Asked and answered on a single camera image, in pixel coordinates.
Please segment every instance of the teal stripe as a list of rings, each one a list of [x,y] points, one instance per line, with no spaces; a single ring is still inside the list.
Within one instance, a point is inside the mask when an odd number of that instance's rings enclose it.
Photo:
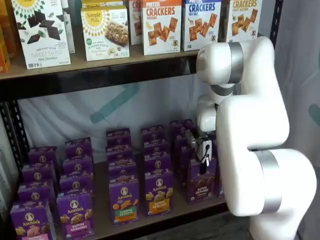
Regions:
[[[125,90],[121,92],[118,96],[112,99],[110,102],[105,104],[102,108],[96,111],[90,116],[90,120],[93,124],[98,124],[108,116],[110,116],[114,111],[119,109],[123,104],[132,99],[139,91],[139,84],[132,83],[123,86]]]

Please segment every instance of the pink label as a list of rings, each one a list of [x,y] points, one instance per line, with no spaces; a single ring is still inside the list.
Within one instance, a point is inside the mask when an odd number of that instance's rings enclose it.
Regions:
[[[71,237],[86,235],[90,230],[90,221],[86,220],[77,224],[68,224],[65,226],[66,234]]]
[[[48,234],[41,234],[33,237],[23,237],[22,240],[49,240]]]

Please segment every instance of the white snack box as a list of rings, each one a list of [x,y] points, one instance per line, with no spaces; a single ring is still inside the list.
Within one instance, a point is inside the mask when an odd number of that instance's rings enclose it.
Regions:
[[[61,0],[61,4],[63,8],[64,23],[65,23],[65,30],[66,30],[66,38],[68,40],[69,53],[74,54],[76,53],[76,49],[75,49],[75,42],[74,42],[74,34],[72,32],[72,24],[71,24],[68,0]]]
[[[141,3],[143,54],[180,52],[181,0],[142,0]],[[162,37],[155,31],[157,25]]]
[[[125,6],[82,8],[81,19],[87,61],[129,57],[128,16]],[[107,38],[112,33],[113,37],[122,38],[123,41]]]
[[[141,0],[129,0],[130,42],[142,43]]]
[[[216,43],[219,35],[221,0],[183,0],[182,49],[198,50]]]
[[[220,42],[256,39],[262,0],[223,0],[221,7]]]
[[[11,1],[26,68],[69,65],[71,61],[61,0]],[[43,20],[51,21],[51,26],[41,27]]]

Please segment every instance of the snack box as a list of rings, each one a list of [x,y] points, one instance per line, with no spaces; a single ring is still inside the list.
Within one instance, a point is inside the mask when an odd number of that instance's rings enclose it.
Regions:
[[[183,51],[198,50],[218,41],[220,10],[221,0],[183,0]]]
[[[26,68],[69,65],[61,1],[12,0]]]
[[[81,172],[86,170],[88,172],[94,171],[94,164],[92,158],[89,156],[73,157],[65,159],[62,164],[64,174],[71,174],[73,172]]]
[[[162,173],[146,172],[145,209],[149,217],[167,214],[172,211],[174,174],[170,169]]]
[[[94,174],[92,171],[73,172],[60,177],[60,190],[90,189],[94,187]]]
[[[82,8],[81,19],[87,61],[129,57],[125,6]]]
[[[136,173],[109,176],[111,221],[124,225],[139,220],[139,182]]]
[[[66,239],[78,240],[95,235],[91,190],[82,188],[61,192],[56,203]]]
[[[142,0],[143,54],[178,53],[181,48],[181,0]]]
[[[48,200],[16,202],[10,211],[17,240],[56,240]]]
[[[73,157],[92,158],[92,145],[90,137],[67,141],[64,143],[65,155],[68,159]]]
[[[262,0],[223,0],[219,42],[256,39]]]

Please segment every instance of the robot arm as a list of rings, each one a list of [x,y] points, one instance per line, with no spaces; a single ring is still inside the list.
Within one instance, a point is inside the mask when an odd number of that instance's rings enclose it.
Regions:
[[[212,89],[198,101],[197,120],[202,131],[216,130],[229,210],[253,216],[250,233],[255,240],[293,240],[316,192],[314,169],[295,150],[251,151],[279,146],[289,135],[271,41],[259,37],[207,45],[198,54],[197,75]],[[239,82],[241,95],[232,95]]]

